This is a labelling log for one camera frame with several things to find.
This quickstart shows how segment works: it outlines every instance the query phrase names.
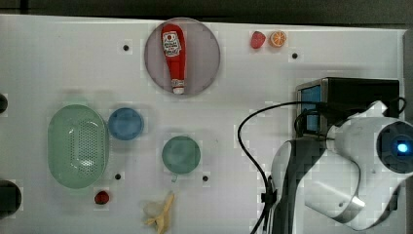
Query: green colander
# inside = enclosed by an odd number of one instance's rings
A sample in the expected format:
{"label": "green colander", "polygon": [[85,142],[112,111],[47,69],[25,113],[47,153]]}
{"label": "green colander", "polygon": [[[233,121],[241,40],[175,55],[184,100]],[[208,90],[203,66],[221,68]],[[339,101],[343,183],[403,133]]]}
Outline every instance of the green colander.
{"label": "green colander", "polygon": [[84,188],[103,174],[109,157],[103,119],[85,105],[63,107],[48,129],[48,162],[53,177],[68,188]]}

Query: black box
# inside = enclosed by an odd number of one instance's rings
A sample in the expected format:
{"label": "black box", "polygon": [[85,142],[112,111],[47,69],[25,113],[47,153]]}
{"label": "black box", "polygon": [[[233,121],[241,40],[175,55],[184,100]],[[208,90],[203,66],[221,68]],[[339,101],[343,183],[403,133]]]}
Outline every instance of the black box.
{"label": "black box", "polygon": [[[326,77],[297,86],[296,92],[297,100],[326,102],[328,106],[351,113],[345,118],[329,116],[328,119],[324,116],[308,115],[304,120],[304,135],[326,135],[332,125],[367,109],[375,100],[380,100],[388,107],[386,116],[398,118],[399,114],[398,80]],[[298,105],[297,116],[310,108],[314,106]]]}

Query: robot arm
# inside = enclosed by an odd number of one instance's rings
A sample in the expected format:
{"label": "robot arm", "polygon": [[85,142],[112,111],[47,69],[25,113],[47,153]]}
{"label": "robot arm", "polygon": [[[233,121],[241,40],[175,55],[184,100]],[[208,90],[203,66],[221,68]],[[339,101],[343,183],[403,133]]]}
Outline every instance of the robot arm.
{"label": "robot arm", "polygon": [[278,190],[273,233],[293,233],[297,199],[354,230],[380,221],[399,185],[413,175],[413,126],[384,117],[385,110],[376,101],[331,128],[327,141],[303,137],[281,147],[272,167]]}

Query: ketchup bottle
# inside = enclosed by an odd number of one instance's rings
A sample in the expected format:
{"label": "ketchup bottle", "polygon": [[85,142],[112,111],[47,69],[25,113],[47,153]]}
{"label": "ketchup bottle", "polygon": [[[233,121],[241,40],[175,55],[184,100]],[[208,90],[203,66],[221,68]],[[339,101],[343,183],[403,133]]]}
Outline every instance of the ketchup bottle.
{"label": "ketchup bottle", "polygon": [[185,39],[182,29],[168,23],[162,28],[162,47],[168,64],[173,93],[182,95],[185,87]]}

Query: white table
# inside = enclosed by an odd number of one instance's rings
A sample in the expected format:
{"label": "white table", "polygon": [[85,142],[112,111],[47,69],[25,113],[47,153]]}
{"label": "white table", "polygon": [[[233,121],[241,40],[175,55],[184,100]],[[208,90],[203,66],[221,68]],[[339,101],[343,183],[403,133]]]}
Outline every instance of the white table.
{"label": "white table", "polygon": [[[243,118],[293,100],[297,85],[326,76],[402,81],[404,30],[206,23],[221,48],[218,76],[202,94],[176,97],[157,87],[144,66],[146,38],[159,23],[0,16],[0,93],[9,99],[0,115],[0,178],[14,181],[23,194],[20,211],[0,220],[0,233],[155,233],[143,224],[142,208],[146,201],[165,199],[171,189],[176,199],[169,233],[247,233],[262,209],[264,188],[237,143]],[[278,29],[287,33],[287,45],[250,49],[254,30]],[[73,99],[106,120],[126,105],[139,109],[146,121],[137,140],[110,138],[102,179],[81,190],[59,185],[47,163],[49,121]],[[266,172],[292,137],[293,108],[268,111],[245,126],[244,140]],[[202,164],[172,187],[161,151],[179,134],[202,145]],[[114,179],[116,173],[121,180]],[[102,188],[111,201],[99,207],[94,194]],[[405,226],[404,193],[397,213],[363,232],[306,209],[307,233],[402,233],[395,230]]]}

